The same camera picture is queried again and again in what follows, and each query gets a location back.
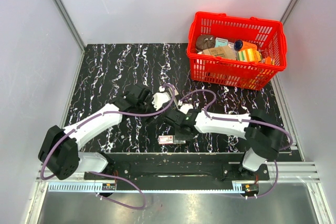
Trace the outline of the white black stapler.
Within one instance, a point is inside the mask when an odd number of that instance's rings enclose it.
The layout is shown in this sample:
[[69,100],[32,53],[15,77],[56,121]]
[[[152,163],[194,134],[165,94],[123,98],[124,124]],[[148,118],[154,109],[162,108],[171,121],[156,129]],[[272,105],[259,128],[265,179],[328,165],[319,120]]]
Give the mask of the white black stapler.
[[181,95],[179,94],[177,88],[174,85],[168,87],[170,96],[173,98],[174,104],[177,108],[181,107]]

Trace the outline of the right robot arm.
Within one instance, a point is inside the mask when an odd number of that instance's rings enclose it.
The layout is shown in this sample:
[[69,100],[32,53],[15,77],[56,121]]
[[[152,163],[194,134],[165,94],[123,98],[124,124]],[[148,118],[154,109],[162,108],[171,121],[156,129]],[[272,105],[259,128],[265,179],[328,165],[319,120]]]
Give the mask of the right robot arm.
[[250,180],[267,161],[278,158],[282,142],[286,138],[283,128],[274,125],[274,120],[261,110],[246,114],[210,113],[205,109],[188,109],[187,112],[172,109],[164,113],[164,122],[175,129],[183,140],[190,140],[202,133],[235,136],[246,140],[249,149],[233,173]]

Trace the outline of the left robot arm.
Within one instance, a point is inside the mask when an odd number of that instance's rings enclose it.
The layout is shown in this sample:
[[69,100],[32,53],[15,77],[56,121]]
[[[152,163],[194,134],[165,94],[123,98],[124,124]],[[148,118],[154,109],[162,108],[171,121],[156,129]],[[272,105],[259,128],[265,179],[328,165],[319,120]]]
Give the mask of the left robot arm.
[[75,172],[96,172],[101,179],[112,177],[114,168],[101,153],[84,153],[81,149],[94,137],[119,125],[130,114],[152,114],[170,98],[153,94],[148,88],[135,85],[87,118],[60,128],[52,126],[45,136],[38,154],[43,168],[49,169],[59,180]]

